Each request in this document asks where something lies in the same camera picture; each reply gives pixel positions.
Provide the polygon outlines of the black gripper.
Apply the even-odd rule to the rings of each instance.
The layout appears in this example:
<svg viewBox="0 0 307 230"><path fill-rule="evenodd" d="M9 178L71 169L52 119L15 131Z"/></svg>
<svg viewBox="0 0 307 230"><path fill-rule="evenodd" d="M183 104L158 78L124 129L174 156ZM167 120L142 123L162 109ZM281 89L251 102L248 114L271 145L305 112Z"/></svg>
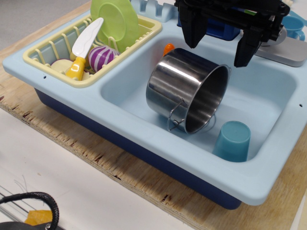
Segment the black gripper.
<svg viewBox="0 0 307 230"><path fill-rule="evenodd" d="M281 0L177 0L186 44L195 48L212 19L243 30L234 66L246 67L262 42L277 40L290 7Z"/></svg>

